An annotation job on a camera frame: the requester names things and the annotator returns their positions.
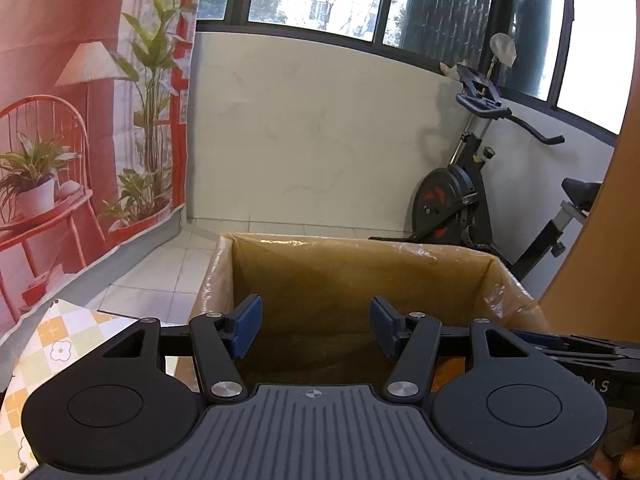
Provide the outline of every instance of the metal pivot screw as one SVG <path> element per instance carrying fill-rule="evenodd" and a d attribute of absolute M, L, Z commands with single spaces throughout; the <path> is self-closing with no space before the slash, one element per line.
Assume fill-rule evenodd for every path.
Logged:
<path fill-rule="evenodd" d="M 211 387 L 216 397 L 235 397 L 242 393 L 242 386 L 233 381 L 220 381 Z"/>
<path fill-rule="evenodd" d="M 386 390 L 395 397 L 411 397 L 418 393 L 418 386 L 409 381 L 396 381 L 387 386 Z"/>

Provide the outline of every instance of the logo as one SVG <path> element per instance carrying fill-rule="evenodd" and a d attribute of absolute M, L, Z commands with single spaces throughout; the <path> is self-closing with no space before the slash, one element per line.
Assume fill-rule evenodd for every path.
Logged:
<path fill-rule="evenodd" d="M 601 381 L 599 383 L 596 382 L 596 379 L 592 379 L 591 381 L 587 378 L 580 377 L 585 383 L 589 383 L 589 386 L 593 386 L 596 390 L 598 390 L 601 394 L 606 394 L 609 391 L 609 381 Z"/>
<path fill-rule="evenodd" d="M 323 393 L 319 390 L 309 390 L 308 392 L 305 392 L 305 395 L 309 397 L 309 399 L 317 399 L 318 397 L 321 397 Z"/>

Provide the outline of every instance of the lampshade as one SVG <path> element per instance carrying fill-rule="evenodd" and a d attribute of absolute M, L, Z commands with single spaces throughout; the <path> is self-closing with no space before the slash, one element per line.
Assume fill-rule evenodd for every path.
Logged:
<path fill-rule="evenodd" d="M 125 73 L 111 59 L 102 42 L 90 41 L 78 45 L 56 81 L 56 86 L 123 76 Z"/>

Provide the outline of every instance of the gray ribbed platform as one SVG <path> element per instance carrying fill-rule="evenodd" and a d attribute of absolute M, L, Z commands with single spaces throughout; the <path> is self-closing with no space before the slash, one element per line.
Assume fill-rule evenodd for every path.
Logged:
<path fill-rule="evenodd" d="M 42 466 L 30 480 L 82 479 Z M 191 438 L 149 466 L 104 480 L 506 480 L 463 461 L 420 411 L 368 386 L 260 386 L 251 399 L 210 408 Z M 583 465 L 537 480 L 596 480 Z"/>

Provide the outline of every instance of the checkered cloth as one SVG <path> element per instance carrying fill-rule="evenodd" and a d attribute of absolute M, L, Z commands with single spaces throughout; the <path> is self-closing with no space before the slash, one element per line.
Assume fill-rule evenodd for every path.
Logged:
<path fill-rule="evenodd" d="M 0 410 L 0 480 L 18 480 L 38 465 L 20 425 L 27 397 L 135 321 L 62 300 L 47 310 L 15 365 Z"/>

